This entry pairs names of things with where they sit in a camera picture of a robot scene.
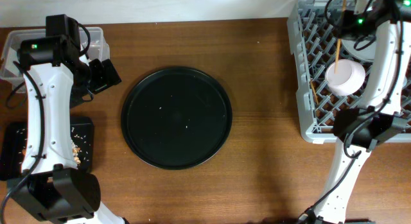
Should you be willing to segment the wooden chopstick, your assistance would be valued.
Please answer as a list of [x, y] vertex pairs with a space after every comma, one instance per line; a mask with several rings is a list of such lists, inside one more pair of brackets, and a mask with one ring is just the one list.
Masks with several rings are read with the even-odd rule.
[[310, 86], [311, 86], [311, 90], [312, 90], [312, 93], [313, 93], [314, 102], [315, 102], [316, 105], [318, 105], [319, 104], [319, 99], [318, 99], [318, 96], [317, 96], [317, 92], [315, 90], [313, 80], [310, 80]]
[[[344, 11], [346, 9], [346, 1], [347, 0], [343, 0], [342, 1], [342, 13], [341, 13], [341, 17], [340, 20], [343, 20], [344, 17]], [[337, 74], [338, 72], [338, 61], [340, 59], [340, 48], [341, 48], [341, 39], [337, 40], [337, 48], [336, 48], [336, 55], [335, 55], [335, 69], [334, 69], [334, 74]]]

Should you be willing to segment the small white bowl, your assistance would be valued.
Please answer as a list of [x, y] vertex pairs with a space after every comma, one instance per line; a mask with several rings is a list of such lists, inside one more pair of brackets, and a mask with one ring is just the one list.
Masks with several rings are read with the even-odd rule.
[[329, 90], [334, 95], [348, 96], [363, 85], [365, 69], [358, 62], [341, 59], [327, 68], [325, 79]]

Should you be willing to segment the rice and food scraps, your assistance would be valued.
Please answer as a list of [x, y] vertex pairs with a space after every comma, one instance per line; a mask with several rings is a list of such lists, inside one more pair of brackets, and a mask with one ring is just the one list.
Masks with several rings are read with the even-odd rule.
[[78, 134], [75, 133], [75, 127], [71, 128], [71, 146], [72, 146], [72, 151], [73, 151], [73, 157], [74, 157], [74, 161], [77, 163], [77, 165], [79, 166], [82, 161], [79, 157], [79, 154], [81, 152], [81, 148], [77, 145], [76, 142], [74, 142], [74, 140], [76, 138], [80, 138], [83, 139], [83, 137], [79, 136]]

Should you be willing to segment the white round plate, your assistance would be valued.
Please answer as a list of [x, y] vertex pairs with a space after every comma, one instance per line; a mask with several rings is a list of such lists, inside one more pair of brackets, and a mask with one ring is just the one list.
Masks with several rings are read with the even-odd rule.
[[363, 50], [360, 50], [360, 48], [365, 46], [368, 42], [369, 42], [368, 40], [361, 41], [357, 45], [357, 49], [355, 49], [354, 48], [354, 45], [356, 43], [355, 41], [342, 39], [342, 46], [353, 58], [372, 62], [375, 57], [376, 42], [373, 42], [370, 46], [366, 47]]

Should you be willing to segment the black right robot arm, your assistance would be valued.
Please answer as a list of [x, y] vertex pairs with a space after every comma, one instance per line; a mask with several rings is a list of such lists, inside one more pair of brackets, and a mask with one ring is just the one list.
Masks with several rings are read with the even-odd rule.
[[335, 142], [324, 191], [298, 221], [344, 223], [366, 160], [410, 123], [410, 0], [300, 0], [287, 27], [302, 137]]

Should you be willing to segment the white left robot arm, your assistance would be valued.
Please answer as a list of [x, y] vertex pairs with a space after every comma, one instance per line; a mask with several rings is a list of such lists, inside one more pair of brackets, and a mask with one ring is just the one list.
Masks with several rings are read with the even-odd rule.
[[38, 221], [124, 223], [101, 202], [98, 179], [78, 168], [71, 144], [70, 109], [121, 81], [110, 60], [87, 58], [83, 31], [73, 18], [50, 15], [45, 37], [21, 42], [14, 66], [28, 95], [28, 139], [6, 199]]

